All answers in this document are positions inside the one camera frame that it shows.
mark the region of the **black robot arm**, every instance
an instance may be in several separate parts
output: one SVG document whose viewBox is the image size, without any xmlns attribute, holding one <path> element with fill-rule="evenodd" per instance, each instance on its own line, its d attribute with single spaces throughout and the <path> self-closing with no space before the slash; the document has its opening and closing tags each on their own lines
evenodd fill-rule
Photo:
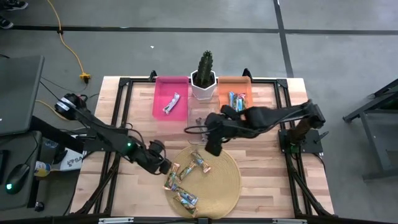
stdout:
<svg viewBox="0 0 398 224">
<path fill-rule="evenodd" d="M 282 109 L 253 106 L 236 112 L 232 107 L 224 105 L 221 114 L 210 113 L 205 121 L 208 142 L 206 150 L 219 156 L 221 144 L 232 138 L 255 138 L 270 131 L 279 123 L 299 120 L 299 124 L 288 131 L 290 142 L 301 141 L 311 128 L 321 128 L 325 119 L 318 107 L 311 100 L 301 105 Z"/>
<path fill-rule="evenodd" d="M 73 93 L 66 94 L 55 105 L 55 111 L 66 119 L 77 120 L 90 127 L 94 135 L 90 136 L 91 138 L 88 138 L 87 141 L 100 142 L 104 151 L 117 152 L 129 162 L 138 163 L 151 174 L 159 174 L 156 173 L 157 170 L 162 174 L 169 171 L 171 162 L 160 155 L 165 150 L 160 141 L 151 141 L 147 149 L 144 142 L 133 136 L 128 136 L 126 129 L 108 126 L 95 117 L 79 96 Z"/>
</svg>

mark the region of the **round woven mat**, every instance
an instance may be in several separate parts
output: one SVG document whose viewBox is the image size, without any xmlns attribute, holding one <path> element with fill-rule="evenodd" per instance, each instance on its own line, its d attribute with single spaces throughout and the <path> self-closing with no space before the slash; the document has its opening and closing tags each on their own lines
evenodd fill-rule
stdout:
<svg viewBox="0 0 398 224">
<path fill-rule="evenodd" d="M 203 169 L 197 166 L 179 186 L 198 197 L 196 217 L 222 218 L 232 211 L 241 195 L 241 173 L 235 160 L 227 152 L 222 151 L 220 156 L 216 157 L 206 152 L 203 146 L 189 146 L 173 161 L 180 164 L 177 174 L 192 161 L 191 152 L 195 149 L 198 149 L 211 170 L 205 174 Z M 173 198 L 175 192 L 166 190 L 165 194 L 175 212 L 182 217 L 192 218 L 181 203 Z"/>
</svg>

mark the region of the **gray floor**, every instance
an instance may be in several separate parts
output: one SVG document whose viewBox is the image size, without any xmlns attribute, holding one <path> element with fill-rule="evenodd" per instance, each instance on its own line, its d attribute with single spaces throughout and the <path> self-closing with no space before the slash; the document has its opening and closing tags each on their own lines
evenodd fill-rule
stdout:
<svg viewBox="0 0 398 224">
<path fill-rule="evenodd" d="M 17 25 L 57 25 L 44 0 L 29 1 L 20 12 L 2 12 Z M 277 28 L 271 0 L 53 0 L 66 26 Z M 398 29 L 395 0 L 280 0 L 286 29 Z M 286 77 L 278 34 L 66 32 L 86 72 L 93 76 L 83 92 L 100 90 L 105 75 L 188 75 L 204 50 L 214 53 L 217 75 L 240 75 L 247 67 L 257 77 Z M 366 96 L 398 77 L 397 36 L 288 35 L 295 77 L 305 79 L 308 96 L 326 118 L 322 131 L 326 174 L 335 213 L 346 218 L 397 222 L 398 179 L 363 182 L 378 171 L 360 121 L 345 124 L 344 115 L 367 102 Z M 54 31 L 0 30 L 0 54 L 44 55 L 43 77 L 79 90 L 80 70 Z M 59 96 L 67 91 L 49 85 Z M 40 88 L 38 100 L 55 99 Z M 94 110 L 96 100 L 89 102 Z M 60 128 L 61 121 L 42 105 L 35 115 Z M 0 212 L 0 219 L 44 217 L 64 213 L 77 173 L 53 174 L 40 184 L 42 213 Z"/>
</svg>

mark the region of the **white pot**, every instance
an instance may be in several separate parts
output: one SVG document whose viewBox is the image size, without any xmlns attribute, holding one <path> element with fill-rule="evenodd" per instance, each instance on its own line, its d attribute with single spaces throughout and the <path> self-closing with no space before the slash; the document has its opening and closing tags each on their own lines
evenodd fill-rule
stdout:
<svg viewBox="0 0 398 224">
<path fill-rule="evenodd" d="M 217 81 L 216 81 L 216 73 L 214 71 L 211 71 L 211 74 L 213 75 L 214 78 L 214 84 L 207 88 L 200 88 L 199 86 L 195 86 L 193 84 L 193 75 L 198 72 L 198 70 L 195 70 L 191 73 L 191 86 L 192 86 L 192 93 L 198 100 L 208 100 L 213 96 L 214 89 L 217 86 Z"/>
</svg>

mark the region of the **wooden tabletop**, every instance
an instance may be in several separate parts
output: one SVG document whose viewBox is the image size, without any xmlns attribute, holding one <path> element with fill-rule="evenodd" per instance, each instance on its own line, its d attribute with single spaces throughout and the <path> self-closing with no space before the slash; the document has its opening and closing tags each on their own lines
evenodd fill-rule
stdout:
<svg viewBox="0 0 398 224">
<path fill-rule="evenodd" d="M 119 78 L 104 77 L 99 93 L 95 116 L 107 124 L 111 123 Z M 287 81 L 292 104 L 297 105 L 307 101 L 304 80 L 288 78 Z M 183 148 L 189 146 L 190 142 L 196 142 L 197 136 L 183 132 L 183 129 L 187 127 L 186 121 L 157 121 L 152 117 L 154 87 L 154 83 L 134 84 L 127 121 L 141 132 L 147 145 L 153 139 L 163 141 L 167 150 L 167 158 L 173 161 L 173 158 Z M 272 85 L 253 84 L 252 96 L 255 106 L 276 108 Z M 124 98 L 125 94 L 123 94 L 119 112 L 119 123 Z M 197 105 L 195 99 L 192 97 L 188 99 L 188 107 Z M 217 90 L 209 105 L 218 106 Z M 255 139 L 235 139 L 223 145 L 223 149 L 236 160 L 242 175 L 240 199 L 234 210 L 226 217 L 294 217 L 285 157 L 280 153 L 277 139 L 278 129 L 279 126 Z M 83 161 L 71 212 L 81 208 L 97 187 L 103 157 L 103 152 L 95 152 Z M 302 157 L 309 189 L 324 208 L 333 213 L 328 184 L 321 162 L 312 154 L 303 154 Z M 177 217 L 178 215 L 166 201 L 162 188 L 164 181 L 164 175 L 149 174 L 137 164 L 130 164 L 121 159 L 112 216 Z M 296 188 L 298 188 L 300 208 L 304 211 L 302 192 L 297 184 Z M 105 195 L 108 194 L 108 187 L 104 192 Z M 103 199 L 102 209 L 106 205 L 106 198 Z"/>
</svg>

